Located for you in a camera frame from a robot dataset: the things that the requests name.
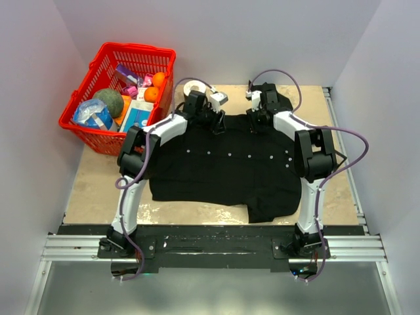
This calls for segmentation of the black square frame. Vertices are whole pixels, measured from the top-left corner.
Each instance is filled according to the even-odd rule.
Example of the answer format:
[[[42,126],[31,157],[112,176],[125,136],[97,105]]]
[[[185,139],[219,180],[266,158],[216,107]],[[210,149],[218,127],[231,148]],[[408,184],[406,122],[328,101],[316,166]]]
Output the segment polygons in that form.
[[[335,150],[336,155],[336,166],[333,171],[337,171],[346,161],[347,156],[340,151]]]

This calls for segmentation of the blue white box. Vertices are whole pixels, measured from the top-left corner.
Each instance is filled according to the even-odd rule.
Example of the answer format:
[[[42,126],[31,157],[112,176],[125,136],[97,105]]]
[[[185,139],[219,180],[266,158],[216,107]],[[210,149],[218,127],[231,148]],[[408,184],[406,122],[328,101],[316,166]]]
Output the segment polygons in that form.
[[[130,127],[143,128],[147,126],[150,114],[154,108],[151,102],[143,100],[132,100],[125,114],[124,120],[119,128],[120,133],[126,133]]]

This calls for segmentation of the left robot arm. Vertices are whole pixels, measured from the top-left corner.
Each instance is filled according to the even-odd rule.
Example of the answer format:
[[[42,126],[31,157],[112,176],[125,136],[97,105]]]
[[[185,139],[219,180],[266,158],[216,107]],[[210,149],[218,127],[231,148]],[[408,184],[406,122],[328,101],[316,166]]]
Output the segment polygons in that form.
[[[100,241],[105,251],[120,257],[143,258],[134,240],[137,231],[137,213],[147,180],[151,179],[161,147],[183,135],[188,127],[202,124],[213,132],[224,130],[224,111],[221,106],[228,101],[222,92],[209,96],[192,91],[186,100],[173,108],[167,118],[144,128],[130,127],[117,158],[121,177],[115,187],[120,190],[115,217]]]

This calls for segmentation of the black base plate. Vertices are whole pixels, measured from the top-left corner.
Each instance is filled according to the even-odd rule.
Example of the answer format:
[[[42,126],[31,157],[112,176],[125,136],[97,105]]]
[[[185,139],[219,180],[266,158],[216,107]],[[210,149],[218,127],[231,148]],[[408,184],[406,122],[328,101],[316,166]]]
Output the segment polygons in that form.
[[[269,269],[312,275],[330,258],[327,240],[292,226],[139,225],[126,238],[108,229],[101,259],[136,259],[145,273],[160,268]]]

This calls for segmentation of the orange fruit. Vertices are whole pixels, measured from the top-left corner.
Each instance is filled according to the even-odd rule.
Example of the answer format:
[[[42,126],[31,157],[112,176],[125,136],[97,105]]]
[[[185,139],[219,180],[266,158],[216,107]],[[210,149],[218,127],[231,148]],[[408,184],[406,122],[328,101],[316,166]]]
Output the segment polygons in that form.
[[[157,87],[158,89],[161,88],[164,81],[165,81],[165,73],[164,72],[155,73],[152,77],[152,84],[153,84],[154,87]]]
[[[144,92],[144,101],[155,103],[159,96],[159,88],[158,87],[148,87]]]

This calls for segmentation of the blue white plastic bag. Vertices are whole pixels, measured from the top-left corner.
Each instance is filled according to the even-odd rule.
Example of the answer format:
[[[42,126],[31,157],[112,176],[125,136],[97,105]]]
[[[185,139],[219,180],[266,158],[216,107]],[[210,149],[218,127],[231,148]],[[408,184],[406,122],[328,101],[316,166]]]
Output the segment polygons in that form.
[[[97,98],[82,102],[77,107],[72,120],[80,127],[100,131],[117,131],[117,125],[111,117],[107,105]]]

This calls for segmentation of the aluminium rail frame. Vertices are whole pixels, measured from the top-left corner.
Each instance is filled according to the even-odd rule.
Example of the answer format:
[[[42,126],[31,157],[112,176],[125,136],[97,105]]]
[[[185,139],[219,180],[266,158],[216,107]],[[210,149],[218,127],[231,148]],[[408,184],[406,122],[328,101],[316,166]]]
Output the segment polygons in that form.
[[[388,308],[391,314],[401,314],[402,309],[396,289],[387,276],[387,255],[380,235],[370,235],[366,226],[328,226],[324,237],[329,244],[330,258],[319,262],[320,270],[327,263],[375,263]],[[26,314],[37,314],[43,292],[54,261],[109,262],[112,275],[121,277],[135,273],[141,267],[136,259],[101,259],[98,257],[99,241],[105,237],[104,225],[64,225],[57,234],[49,234],[41,254],[41,263],[26,308]]]

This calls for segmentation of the purple box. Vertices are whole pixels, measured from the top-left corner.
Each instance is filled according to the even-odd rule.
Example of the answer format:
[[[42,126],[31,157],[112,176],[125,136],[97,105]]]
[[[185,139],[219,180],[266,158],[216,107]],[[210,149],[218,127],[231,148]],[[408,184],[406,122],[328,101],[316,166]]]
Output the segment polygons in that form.
[[[137,86],[138,75],[122,64],[118,64],[114,70],[115,76],[128,86]]]

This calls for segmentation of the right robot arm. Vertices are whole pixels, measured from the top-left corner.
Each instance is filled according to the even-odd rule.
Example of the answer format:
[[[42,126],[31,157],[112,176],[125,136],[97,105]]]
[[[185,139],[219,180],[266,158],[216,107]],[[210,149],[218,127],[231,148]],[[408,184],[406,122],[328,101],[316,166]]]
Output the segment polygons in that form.
[[[286,251],[301,258],[319,247],[325,248],[323,233],[324,180],[337,170],[333,136],[329,129],[298,118],[293,110],[282,106],[276,88],[247,91],[252,103],[247,111],[251,130],[273,128],[293,141],[293,168],[301,179],[300,213],[291,245]]]

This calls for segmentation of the black button shirt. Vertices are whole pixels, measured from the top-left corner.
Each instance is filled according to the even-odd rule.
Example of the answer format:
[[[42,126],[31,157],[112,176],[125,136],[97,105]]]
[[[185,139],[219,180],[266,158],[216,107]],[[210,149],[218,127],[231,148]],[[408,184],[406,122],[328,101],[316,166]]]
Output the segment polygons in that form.
[[[197,119],[160,148],[149,180],[155,201],[246,205],[249,222],[294,214],[301,180],[293,169],[293,141],[273,127],[252,132],[245,114],[227,115],[214,134]]]

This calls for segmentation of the green melon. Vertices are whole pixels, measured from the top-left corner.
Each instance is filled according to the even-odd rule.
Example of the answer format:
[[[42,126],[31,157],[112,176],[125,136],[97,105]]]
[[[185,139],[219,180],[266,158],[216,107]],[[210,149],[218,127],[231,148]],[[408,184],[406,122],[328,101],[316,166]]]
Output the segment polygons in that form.
[[[119,117],[124,109],[124,99],[116,90],[101,89],[93,95],[93,98],[105,103],[112,118]]]

